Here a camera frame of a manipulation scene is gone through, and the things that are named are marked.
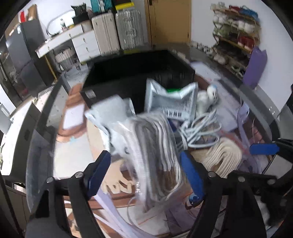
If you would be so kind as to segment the silver foil pouch green label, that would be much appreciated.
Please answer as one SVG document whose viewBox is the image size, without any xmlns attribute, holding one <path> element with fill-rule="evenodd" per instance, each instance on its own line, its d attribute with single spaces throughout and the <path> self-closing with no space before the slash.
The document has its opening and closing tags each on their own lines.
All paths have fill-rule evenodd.
<svg viewBox="0 0 293 238">
<path fill-rule="evenodd" d="M 193 82 L 180 90 L 169 92 L 153 79 L 146 81 L 144 111 L 161 111 L 167 118 L 193 121 L 196 114 L 198 84 Z"/>
</svg>

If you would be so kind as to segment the purple bag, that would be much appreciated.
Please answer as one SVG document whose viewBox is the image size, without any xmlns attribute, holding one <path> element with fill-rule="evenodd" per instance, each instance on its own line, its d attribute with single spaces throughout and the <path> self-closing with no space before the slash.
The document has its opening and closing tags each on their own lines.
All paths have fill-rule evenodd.
<svg viewBox="0 0 293 238">
<path fill-rule="evenodd" d="M 254 89 L 262 76 L 267 63 L 267 52 L 266 50 L 260 50 L 259 47 L 255 46 L 249 64 L 246 68 L 242 82 L 249 88 Z"/>
</svg>

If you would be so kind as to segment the black divided storage box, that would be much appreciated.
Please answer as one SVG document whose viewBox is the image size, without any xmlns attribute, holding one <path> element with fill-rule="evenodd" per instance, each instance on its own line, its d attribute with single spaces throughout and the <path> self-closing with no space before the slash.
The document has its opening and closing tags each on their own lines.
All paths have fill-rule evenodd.
<svg viewBox="0 0 293 238">
<path fill-rule="evenodd" d="M 170 50 L 109 55 L 94 60 L 80 93 L 88 107 L 113 95 L 130 98 L 141 113 L 148 78 L 165 89 L 180 89 L 194 77 L 194 69 Z"/>
</svg>

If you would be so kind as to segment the black refrigerator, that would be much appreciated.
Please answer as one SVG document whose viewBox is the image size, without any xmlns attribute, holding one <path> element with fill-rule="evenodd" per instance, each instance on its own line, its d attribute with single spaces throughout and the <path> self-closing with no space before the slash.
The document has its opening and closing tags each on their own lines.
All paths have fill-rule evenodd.
<svg viewBox="0 0 293 238">
<path fill-rule="evenodd" d="M 28 93 L 36 97 L 51 86 L 53 73 L 44 57 L 39 58 L 36 50 L 45 42 L 40 21 L 33 19 L 20 23 L 13 33 L 5 38 L 16 79 L 20 79 Z"/>
</svg>

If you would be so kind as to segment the striped laundry basket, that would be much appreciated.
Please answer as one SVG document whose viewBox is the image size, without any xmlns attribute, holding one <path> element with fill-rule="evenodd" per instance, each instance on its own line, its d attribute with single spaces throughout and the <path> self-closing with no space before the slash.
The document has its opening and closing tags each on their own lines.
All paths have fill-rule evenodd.
<svg viewBox="0 0 293 238">
<path fill-rule="evenodd" d="M 55 60 L 62 70 L 69 70 L 76 61 L 74 48 L 67 48 L 62 50 L 55 56 Z"/>
</svg>

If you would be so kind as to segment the wooden shoe rack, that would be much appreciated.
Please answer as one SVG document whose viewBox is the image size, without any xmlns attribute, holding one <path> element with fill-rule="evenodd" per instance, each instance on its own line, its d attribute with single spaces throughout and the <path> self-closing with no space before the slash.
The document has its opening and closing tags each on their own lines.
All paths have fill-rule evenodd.
<svg viewBox="0 0 293 238">
<path fill-rule="evenodd" d="M 213 3 L 213 60 L 239 79 L 244 77 L 253 49 L 259 45 L 258 13 L 247 6 Z"/>
</svg>

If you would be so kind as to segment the white drawer desk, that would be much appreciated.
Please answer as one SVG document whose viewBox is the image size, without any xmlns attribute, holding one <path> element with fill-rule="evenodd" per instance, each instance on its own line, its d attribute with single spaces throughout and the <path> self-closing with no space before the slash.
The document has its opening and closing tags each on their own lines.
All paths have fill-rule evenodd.
<svg viewBox="0 0 293 238">
<path fill-rule="evenodd" d="M 77 24 L 73 28 L 48 39 L 35 52 L 41 58 L 67 41 L 72 42 L 80 62 L 87 62 L 101 55 L 90 20 Z"/>
</svg>

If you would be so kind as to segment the beige hard suitcase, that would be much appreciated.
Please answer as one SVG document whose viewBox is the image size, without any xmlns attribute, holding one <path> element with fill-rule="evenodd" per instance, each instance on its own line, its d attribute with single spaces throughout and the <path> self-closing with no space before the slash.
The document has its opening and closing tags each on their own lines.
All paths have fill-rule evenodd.
<svg viewBox="0 0 293 238">
<path fill-rule="evenodd" d="M 120 45 L 113 13 L 107 12 L 94 16 L 91 21 L 101 55 L 119 51 Z"/>
</svg>

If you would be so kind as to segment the wooden door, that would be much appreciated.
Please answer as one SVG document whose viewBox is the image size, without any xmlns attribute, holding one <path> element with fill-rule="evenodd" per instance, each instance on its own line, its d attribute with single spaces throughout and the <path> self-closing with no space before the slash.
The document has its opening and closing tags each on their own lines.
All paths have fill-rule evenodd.
<svg viewBox="0 0 293 238">
<path fill-rule="evenodd" d="M 146 0 L 144 8 L 151 45 L 189 43 L 191 40 L 190 0 Z"/>
</svg>

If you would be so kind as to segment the silver hard suitcase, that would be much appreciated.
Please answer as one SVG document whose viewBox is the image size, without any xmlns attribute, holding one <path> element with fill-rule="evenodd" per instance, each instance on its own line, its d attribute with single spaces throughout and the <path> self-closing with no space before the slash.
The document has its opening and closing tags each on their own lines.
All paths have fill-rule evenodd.
<svg viewBox="0 0 293 238">
<path fill-rule="evenodd" d="M 115 15 L 120 46 L 123 50 L 144 45 L 140 12 L 136 9 L 118 11 Z"/>
</svg>

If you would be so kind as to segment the oval mirror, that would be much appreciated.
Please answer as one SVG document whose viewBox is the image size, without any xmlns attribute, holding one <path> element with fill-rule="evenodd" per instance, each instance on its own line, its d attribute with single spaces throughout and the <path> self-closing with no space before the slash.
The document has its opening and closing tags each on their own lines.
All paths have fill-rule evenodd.
<svg viewBox="0 0 293 238">
<path fill-rule="evenodd" d="M 74 10 L 70 9 L 50 20 L 46 26 L 47 35 L 52 37 L 60 32 L 63 32 L 63 27 L 69 28 L 71 25 L 73 25 L 74 16 Z"/>
</svg>

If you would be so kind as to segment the teal hard suitcase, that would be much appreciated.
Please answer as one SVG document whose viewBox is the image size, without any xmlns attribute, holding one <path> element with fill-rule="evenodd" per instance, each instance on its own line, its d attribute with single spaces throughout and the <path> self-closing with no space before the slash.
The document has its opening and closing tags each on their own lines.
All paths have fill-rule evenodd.
<svg viewBox="0 0 293 238">
<path fill-rule="evenodd" d="M 93 12 L 103 13 L 113 8 L 111 0 L 91 0 L 90 2 Z"/>
</svg>

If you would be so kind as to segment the yellow black box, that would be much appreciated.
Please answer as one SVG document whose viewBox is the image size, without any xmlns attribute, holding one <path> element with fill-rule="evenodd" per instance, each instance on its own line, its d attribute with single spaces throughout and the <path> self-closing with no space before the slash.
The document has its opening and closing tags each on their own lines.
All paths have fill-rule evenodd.
<svg viewBox="0 0 293 238">
<path fill-rule="evenodd" d="M 115 6 L 116 11 L 132 8 L 135 6 L 131 0 L 114 0 L 113 4 Z"/>
</svg>

